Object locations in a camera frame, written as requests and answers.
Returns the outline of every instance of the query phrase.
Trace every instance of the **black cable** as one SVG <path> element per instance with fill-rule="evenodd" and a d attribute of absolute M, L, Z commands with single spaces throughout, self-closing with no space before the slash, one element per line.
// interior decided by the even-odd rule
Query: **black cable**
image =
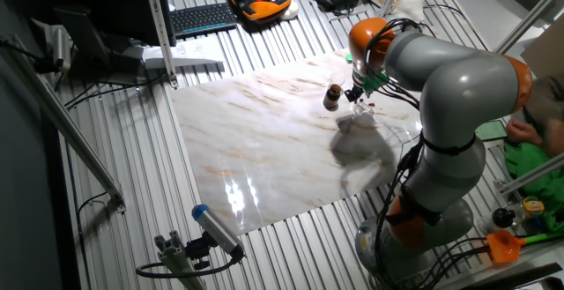
<path fill-rule="evenodd" d="M 93 197 L 88 198 L 88 199 L 78 208 L 77 214 L 80 214 L 80 211 L 82 211 L 82 209 L 88 204 L 88 202 L 94 200 L 96 197 L 101 197 L 101 196 L 103 196 L 103 195 L 106 195 L 107 193 L 108 193 L 108 192 L 106 191 L 106 192 L 104 192 L 104 193 L 100 193 L 100 194 L 97 195 L 97 196 L 93 196 Z"/>
<path fill-rule="evenodd" d="M 75 98 L 73 98 L 72 100 L 69 100 L 66 102 L 66 104 L 64 104 L 65 107 L 68 107 L 69 104 L 71 104 L 73 101 L 77 100 L 80 96 L 84 95 L 86 92 L 88 92 L 91 88 L 93 88 L 96 84 L 98 84 L 98 82 L 94 82 L 92 83 L 90 86 L 88 86 L 87 88 L 85 88 L 84 91 L 82 91 L 82 93 L 80 93 L 79 95 L 77 95 Z"/>
<path fill-rule="evenodd" d="M 419 22 L 419 25 L 426 27 L 427 29 L 429 29 L 429 32 L 433 35 L 433 37 L 435 37 L 435 38 L 437 37 L 437 36 L 434 34 L 433 30 L 431 29 L 431 27 L 430 27 L 428 24 L 424 24 L 424 23 L 422 23 L 422 22 Z"/>
<path fill-rule="evenodd" d="M 101 96 L 101 95 L 107 94 L 107 93 L 119 92 L 119 91 L 122 91 L 122 90 L 125 90 L 125 89 L 129 89 L 129 88 L 132 88 L 132 87 L 140 87 L 140 86 L 149 85 L 149 84 L 151 84 L 152 82 L 154 82 L 154 81 L 156 81 L 156 80 L 162 78 L 162 77 L 165 76 L 166 74 L 167 74 L 167 73 L 164 72 L 164 73 L 160 74 L 160 75 L 159 75 L 158 77 L 156 77 L 156 78 L 150 79 L 150 80 L 148 80 L 148 81 L 146 81 L 146 82 L 144 82 L 144 83 L 135 84 L 135 85 L 133 85 L 133 86 L 124 86 L 124 87 L 116 88 L 116 89 L 109 90 L 109 91 L 106 91 L 106 92 L 100 92 L 100 93 L 90 94 L 90 95 L 88 95 L 88 96 L 86 96 L 86 97 L 84 97 L 84 98 L 82 98 L 82 99 L 80 99 L 80 100 L 77 100 L 77 101 L 74 102 L 74 103 L 71 103 L 71 102 L 69 101 L 69 102 L 66 103 L 64 106 L 67 107 L 67 109 L 70 109 L 70 108 L 73 108 L 73 107 L 77 106 L 78 104 L 80 104 L 81 102 L 83 102 L 83 101 L 85 101 L 85 100 L 91 99 L 92 97 Z"/>
<path fill-rule="evenodd" d="M 420 284 L 421 284 L 421 285 L 424 285 L 424 284 L 425 284 L 425 282 L 430 278 L 430 276 L 431 276 L 431 274 L 433 273 L 433 270 L 434 270 L 434 268 L 437 266 L 437 264 L 440 264 L 441 267 L 442 267 L 442 269 L 444 269 L 444 266 L 443 266 L 443 265 L 444 265 L 444 263 L 446 263 L 446 262 L 448 261 L 448 258 L 447 258 L 447 260 L 445 260 L 445 262 L 443 262 L 442 260 L 444 259 L 444 257 L 445 257 L 446 255 L 448 255 L 448 254 L 450 253 L 450 251 L 452 251 L 453 249 L 455 249 L 456 247 L 458 247 L 458 245 L 460 245 L 460 244 L 462 244 L 462 243 L 465 243 L 465 242 L 484 241 L 485 239 L 486 239 L 485 237 L 467 238 L 467 239 L 465 239 L 465 240 L 461 240 L 461 241 L 456 242 L 454 245 L 452 245 L 452 246 L 450 246 L 448 249 L 444 250 L 444 251 L 434 260 L 433 265 L 432 265 L 431 268 L 429 269 L 429 273 L 426 275 L 425 278 L 423 278 L 423 280 L 421 280 Z M 452 257 L 461 256 L 461 255 L 463 255 L 463 254 L 464 254 L 464 253 L 455 254 L 455 255 L 452 255 Z"/>
<path fill-rule="evenodd" d="M 214 274 L 214 273 L 222 272 L 222 271 L 228 269 L 229 267 L 231 267 L 232 265 L 237 264 L 241 259 L 242 259 L 242 257 L 240 259 L 231 258 L 229 263 L 227 263 L 227 264 L 225 264 L 225 265 L 223 265 L 219 268 L 213 268 L 213 269 L 210 269 L 210 270 L 207 270 L 207 271 L 184 272 L 184 273 L 146 272 L 144 270 L 151 269 L 153 267 L 162 267 L 162 266 L 164 266 L 164 264 L 163 263 L 144 264 L 142 266 L 137 267 L 135 269 L 135 273 L 138 276 L 146 277 L 146 278 L 152 278 L 152 279 L 176 279 L 176 278 L 202 277 L 202 276 L 207 276 L 207 275 L 211 275 L 211 274 Z"/>
<path fill-rule="evenodd" d="M 464 16 L 464 14 L 459 9 L 457 9 L 455 7 L 451 7 L 447 4 L 429 4 L 429 5 L 426 5 L 426 6 L 423 7 L 423 9 L 429 9 L 429 8 L 439 8 L 439 9 L 443 9 L 443 10 L 449 10 L 449 11 L 452 11 L 455 14 L 459 15 L 462 19 L 464 19 L 464 21 L 466 21 L 466 24 L 468 24 L 468 26 L 474 32 L 474 34 L 476 34 L 476 37 L 478 38 L 479 42 L 482 43 L 482 46 L 484 47 L 484 49 L 486 51 L 489 51 L 489 49 L 487 49 L 487 47 L 486 47 L 486 44 L 484 44 L 484 42 L 482 41 L 482 39 L 480 38 L 480 36 L 476 32 L 476 29 L 474 29 L 474 27 L 472 26 L 472 23 L 470 22 L 470 20 L 468 18 L 466 18 L 466 16 Z"/>
<path fill-rule="evenodd" d="M 74 173 L 72 172 L 72 161 L 71 161 L 71 155 L 69 154 L 70 152 L 70 148 L 69 148 L 69 143 L 64 140 L 64 145 L 66 147 L 66 151 L 67 151 L 67 161 L 69 163 L 69 173 L 70 173 L 70 185 L 72 187 L 72 199 L 74 200 L 74 207 L 76 209 L 77 205 L 78 205 L 78 200 L 77 200 L 77 188 L 74 182 Z M 88 262 L 86 261 L 86 247 L 85 247 L 85 239 L 82 233 L 82 225 L 80 223 L 80 215 L 78 214 L 78 212 L 76 212 L 76 217 L 77 217 L 77 229 L 78 229 L 78 241 L 80 242 L 80 252 L 82 253 L 82 260 L 84 261 L 85 264 L 85 271 L 86 271 L 86 283 L 88 284 L 88 289 L 92 290 L 92 286 L 90 285 L 90 273 L 88 272 Z"/>
<path fill-rule="evenodd" d="M 26 55 L 26 56 L 31 57 L 33 60 L 35 60 L 35 61 L 37 61 L 37 62 L 47 63 L 47 62 L 46 62 L 44 59 L 42 59 L 41 57 L 36 56 L 36 55 L 33 54 L 33 53 L 27 52 L 27 51 L 25 51 L 25 50 L 22 49 L 22 48 L 18 48 L 18 47 L 16 47 L 15 45 L 9 43 L 8 41 L 0 40 L 0 47 L 11 48 L 11 49 L 14 50 L 14 51 L 18 51 L 19 53 L 21 53 L 21 54 L 23 54 L 23 55 Z"/>
<path fill-rule="evenodd" d="M 376 73 L 376 71 L 374 69 L 372 69 L 370 67 L 369 64 L 369 59 L 370 59 L 370 51 L 372 50 L 373 47 L 375 47 L 379 42 L 381 37 L 387 33 L 388 31 L 392 30 L 395 27 L 401 26 L 402 27 L 402 31 L 404 31 L 406 29 L 406 27 L 408 26 L 412 26 L 414 27 L 416 30 L 418 31 L 422 31 L 421 25 L 416 23 L 415 21 L 411 20 L 411 19 L 407 19 L 407 18 L 400 18 L 400 19 L 393 19 L 390 22 L 388 22 L 386 24 L 386 26 L 384 26 L 377 34 L 375 34 L 370 41 L 368 42 L 367 46 L 364 48 L 364 54 L 363 54 L 363 58 L 364 58 L 364 64 L 365 67 L 367 69 L 367 74 L 369 76 L 378 78 L 378 74 Z M 392 98 L 396 98 L 399 100 L 404 100 L 407 101 L 410 105 L 412 105 L 413 107 L 415 107 L 417 110 L 419 110 L 419 100 L 417 100 L 415 97 L 413 97 L 409 92 L 407 92 L 402 86 L 398 85 L 396 82 L 394 82 L 393 80 L 389 79 L 389 82 L 382 82 L 382 86 L 380 86 L 380 88 L 378 88 L 376 91 L 378 93 L 382 93 L 384 95 L 387 95 L 389 97 Z M 391 86 L 394 87 L 394 89 L 396 90 L 395 92 L 392 91 L 388 91 L 386 90 L 386 85 L 390 84 Z M 409 99 L 411 100 L 407 100 L 405 97 L 399 95 L 399 94 L 403 94 L 405 96 L 407 96 Z"/>
<path fill-rule="evenodd" d="M 55 88 L 53 88 L 53 90 L 56 92 L 59 89 L 59 85 L 61 84 L 61 82 L 63 81 L 63 76 L 64 76 L 64 72 L 61 71 L 61 75 L 59 75 L 59 79 L 56 81 L 55 83 Z"/>

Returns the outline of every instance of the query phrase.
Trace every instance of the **marble board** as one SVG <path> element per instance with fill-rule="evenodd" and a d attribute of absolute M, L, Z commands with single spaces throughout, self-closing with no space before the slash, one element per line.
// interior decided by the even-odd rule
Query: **marble board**
<path fill-rule="evenodd" d="M 330 83 L 353 84 L 347 53 L 172 91 L 202 202 L 236 233 L 392 180 L 419 112 L 378 93 L 325 109 Z"/>

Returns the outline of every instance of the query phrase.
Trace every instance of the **hand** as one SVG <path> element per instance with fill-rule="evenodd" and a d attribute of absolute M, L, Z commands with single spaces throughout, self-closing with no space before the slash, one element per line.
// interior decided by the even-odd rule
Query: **hand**
<path fill-rule="evenodd" d="M 545 126 L 544 148 L 549 157 L 555 157 L 564 152 L 564 123 L 551 119 Z"/>
<path fill-rule="evenodd" d="M 529 143 L 535 146 L 543 145 L 541 138 L 535 128 L 528 123 L 523 123 L 516 119 L 511 119 L 505 131 L 508 133 L 508 139 L 517 143 Z"/>

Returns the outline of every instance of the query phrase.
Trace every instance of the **keyboard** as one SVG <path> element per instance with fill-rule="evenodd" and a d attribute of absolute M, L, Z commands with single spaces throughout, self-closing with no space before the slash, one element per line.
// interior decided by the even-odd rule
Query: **keyboard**
<path fill-rule="evenodd" d="M 208 4 L 171 11 L 174 35 L 193 36 L 235 28 L 237 18 L 229 4 Z"/>

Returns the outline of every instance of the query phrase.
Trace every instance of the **white paper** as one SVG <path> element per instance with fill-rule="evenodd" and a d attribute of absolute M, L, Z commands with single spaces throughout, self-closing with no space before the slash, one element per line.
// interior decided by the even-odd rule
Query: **white paper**
<path fill-rule="evenodd" d="M 200 64 L 223 63 L 223 52 L 219 41 L 214 37 L 177 42 L 171 47 L 174 66 L 188 66 Z M 147 69 L 164 68 L 160 47 L 146 48 L 143 51 L 143 61 Z"/>

